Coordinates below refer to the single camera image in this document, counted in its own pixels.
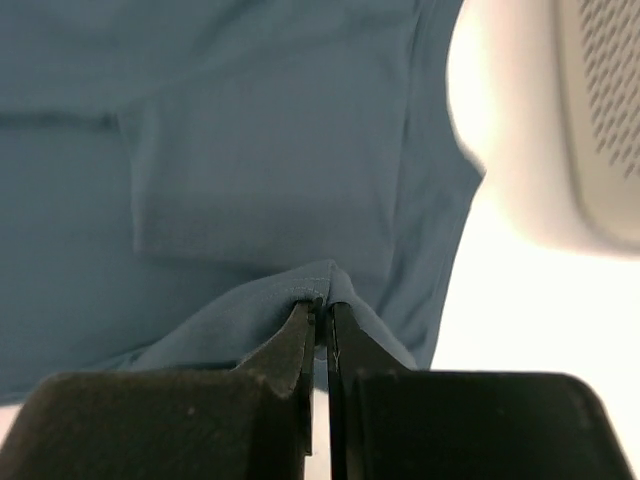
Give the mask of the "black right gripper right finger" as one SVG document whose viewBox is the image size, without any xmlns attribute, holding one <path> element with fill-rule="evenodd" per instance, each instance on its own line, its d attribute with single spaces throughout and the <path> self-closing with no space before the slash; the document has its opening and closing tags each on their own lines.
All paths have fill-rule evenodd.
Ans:
<svg viewBox="0 0 640 480">
<path fill-rule="evenodd" d="M 357 323 L 328 314 L 336 479 L 628 479 L 598 396 L 581 380 L 403 366 Z"/>
</svg>

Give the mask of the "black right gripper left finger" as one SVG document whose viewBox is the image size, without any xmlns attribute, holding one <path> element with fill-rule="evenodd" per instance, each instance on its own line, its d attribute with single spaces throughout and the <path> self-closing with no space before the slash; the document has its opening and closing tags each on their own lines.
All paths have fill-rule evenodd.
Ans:
<svg viewBox="0 0 640 480">
<path fill-rule="evenodd" d="M 5 479 L 300 479 L 312 452 L 316 321 L 295 304 L 232 369 L 66 373 L 27 399 L 1 449 Z"/>
</svg>

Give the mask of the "blue t shirt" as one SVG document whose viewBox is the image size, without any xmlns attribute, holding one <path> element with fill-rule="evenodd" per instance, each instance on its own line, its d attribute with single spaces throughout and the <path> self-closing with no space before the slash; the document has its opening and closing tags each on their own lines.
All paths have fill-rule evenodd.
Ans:
<svg viewBox="0 0 640 480">
<path fill-rule="evenodd" d="M 434 356 L 481 175 L 457 1 L 5 1 L 1 401 L 229 366 L 323 298 Z"/>
</svg>

